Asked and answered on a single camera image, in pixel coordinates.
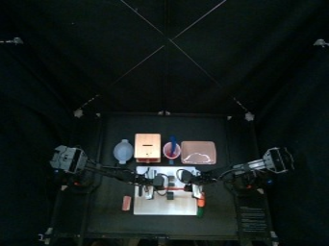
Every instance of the plastic container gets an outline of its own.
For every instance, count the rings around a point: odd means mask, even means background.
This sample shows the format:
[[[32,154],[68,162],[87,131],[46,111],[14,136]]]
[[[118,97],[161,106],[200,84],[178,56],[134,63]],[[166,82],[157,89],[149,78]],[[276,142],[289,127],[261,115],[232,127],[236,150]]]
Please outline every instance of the plastic container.
[[[126,164],[127,161],[133,158],[134,148],[127,139],[123,139],[115,146],[114,155],[119,164]]]
[[[171,142],[167,142],[163,146],[163,155],[169,160],[175,159],[181,155],[181,146],[177,144],[175,151],[171,156]]]

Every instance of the blue object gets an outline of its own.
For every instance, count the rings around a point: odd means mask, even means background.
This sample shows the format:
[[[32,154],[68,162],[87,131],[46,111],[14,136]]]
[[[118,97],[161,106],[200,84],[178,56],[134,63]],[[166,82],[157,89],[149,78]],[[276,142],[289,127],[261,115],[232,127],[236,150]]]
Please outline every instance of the blue object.
[[[170,152],[170,157],[171,157],[177,149],[177,139],[173,135],[170,136],[170,141],[171,141],[171,152]]]

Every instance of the black curtain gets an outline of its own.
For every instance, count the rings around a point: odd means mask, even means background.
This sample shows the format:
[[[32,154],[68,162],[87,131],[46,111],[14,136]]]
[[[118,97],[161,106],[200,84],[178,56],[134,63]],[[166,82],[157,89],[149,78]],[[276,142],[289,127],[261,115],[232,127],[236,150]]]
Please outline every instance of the black curtain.
[[[286,146],[296,170],[277,175],[270,206],[284,245],[329,242],[329,49],[313,55],[274,93],[257,117],[261,150]]]

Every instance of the orange box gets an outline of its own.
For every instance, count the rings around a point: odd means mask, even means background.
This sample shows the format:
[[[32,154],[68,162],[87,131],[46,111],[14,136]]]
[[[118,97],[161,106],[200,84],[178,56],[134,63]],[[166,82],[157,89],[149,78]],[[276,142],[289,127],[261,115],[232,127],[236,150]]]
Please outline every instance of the orange box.
[[[135,134],[137,162],[161,162],[161,134]]]

